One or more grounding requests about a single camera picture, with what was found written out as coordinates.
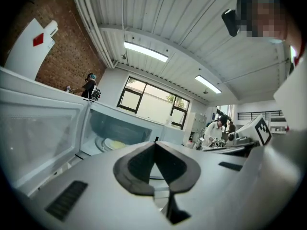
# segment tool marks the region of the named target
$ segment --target open microwave door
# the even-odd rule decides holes
[[[26,195],[80,149],[88,101],[0,68],[0,165]]]

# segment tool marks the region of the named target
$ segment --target ceiling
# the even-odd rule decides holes
[[[221,15],[235,5],[236,0],[89,0],[87,9],[91,7],[91,21],[119,68],[159,80],[208,105],[272,99],[285,78],[287,50],[244,33],[231,37]],[[169,58],[164,63],[126,50],[124,41]],[[198,75],[222,93],[196,81]]]

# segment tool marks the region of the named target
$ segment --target fluorescent light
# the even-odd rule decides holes
[[[124,46],[125,46],[125,48],[132,49],[134,51],[146,54],[146,55],[151,56],[153,58],[159,59],[160,61],[163,61],[163,62],[166,62],[167,59],[168,59],[168,57],[165,56],[165,55],[157,53],[157,52],[155,52],[155,51],[153,51],[151,49],[139,46],[137,44],[132,44],[132,43],[124,42]]]
[[[215,93],[220,94],[221,91],[216,88],[215,86],[213,86],[211,83],[209,83],[206,79],[204,79],[201,75],[198,75],[195,78],[197,81],[201,82],[202,84],[206,85],[208,88],[210,88],[211,90],[213,90]]]

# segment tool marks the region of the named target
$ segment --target vent grille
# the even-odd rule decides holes
[[[242,165],[234,163],[220,162],[219,165],[234,171],[240,171],[242,169]]]
[[[60,221],[64,221],[72,210],[88,184],[74,181],[56,198],[47,208],[46,211]]]

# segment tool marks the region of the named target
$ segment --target person in white lab coat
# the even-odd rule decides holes
[[[220,140],[222,138],[223,126],[226,124],[226,122],[227,116],[221,116],[218,121],[210,123],[205,130],[202,146],[210,146],[214,138]]]

